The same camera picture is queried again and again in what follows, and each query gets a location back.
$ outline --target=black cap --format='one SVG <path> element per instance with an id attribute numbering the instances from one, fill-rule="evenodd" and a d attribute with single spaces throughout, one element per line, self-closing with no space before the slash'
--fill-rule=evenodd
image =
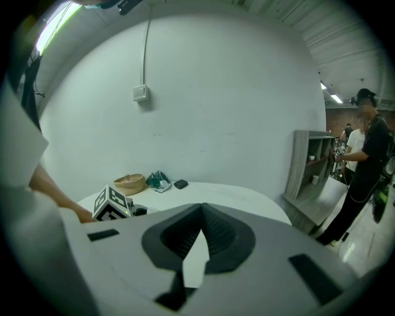
<path id="1" fill-rule="evenodd" d="M 358 91 L 356 104 L 360 106 L 364 103 L 364 99 L 369 99 L 371 100 L 372 105 L 376 107 L 376 100 L 374 98 L 375 95 L 376 94 L 374 92 L 371 92 L 369 89 L 361 89 Z"/>

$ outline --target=wall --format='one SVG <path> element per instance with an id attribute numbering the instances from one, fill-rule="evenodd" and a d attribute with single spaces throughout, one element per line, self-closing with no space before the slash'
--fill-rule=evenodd
<path id="1" fill-rule="evenodd" d="M 325 130 L 320 80 L 297 33 L 234 7 L 154 7 L 145 105 L 131 96 L 144 23 L 69 72 L 41 116 L 44 166 L 67 194 L 78 201 L 126 173 L 159 169 L 171 180 L 239 185 L 278 201 L 293 131 Z"/>
<path id="2" fill-rule="evenodd" d="M 379 111 L 381 116 L 386 120 L 388 127 L 395 131 L 395 112 L 393 111 Z M 326 130 L 331 130 L 336 136 L 341 136 L 347 123 L 355 129 L 358 128 L 357 109 L 326 109 Z"/>

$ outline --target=gray floor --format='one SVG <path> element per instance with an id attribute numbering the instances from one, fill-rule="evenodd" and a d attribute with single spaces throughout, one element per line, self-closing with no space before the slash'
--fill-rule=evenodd
<path id="1" fill-rule="evenodd" d="M 336 217 L 343 205 L 346 194 L 336 205 L 332 214 L 325 221 L 318 236 Z M 383 265 L 391 255 L 395 246 L 395 189 L 391 187 L 389 200 L 379 224 L 373 221 L 373 207 L 367 204 L 354 223 L 348 230 L 350 235 L 343 243 L 338 243 L 335 247 L 327 246 L 328 249 L 337 253 L 343 262 L 347 262 L 351 268 L 362 276 L 371 269 Z"/>

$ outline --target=gray bookshelf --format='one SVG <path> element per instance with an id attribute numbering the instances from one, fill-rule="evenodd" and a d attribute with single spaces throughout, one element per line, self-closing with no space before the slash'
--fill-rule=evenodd
<path id="1" fill-rule="evenodd" d="M 344 192 L 343 184 L 330 179 L 335 137 L 325 131 L 296 130 L 288 184 L 283 195 L 288 205 L 284 211 L 294 227 L 310 233 L 330 215 Z M 311 183 L 318 175 L 317 185 Z"/>

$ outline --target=ceiling light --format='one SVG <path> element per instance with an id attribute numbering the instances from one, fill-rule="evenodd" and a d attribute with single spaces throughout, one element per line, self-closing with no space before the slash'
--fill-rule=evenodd
<path id="1" fill-rule="evenodd" d="M 340 100 L 339 97 L 338 97 L 337 95 L 331 94 L 331 97 L 332 97 L 333 99 L 335 99 L 337 103 L 343 103 L 343 101 Z"/>
<path id="2" fill-rule="evenodd" d="M 40 55 L 43 54 L 44 49 L 52 41 L 57 31 L 80 7 L 81 5 L 70 2 L 46 25 L 36 44 Z"/>

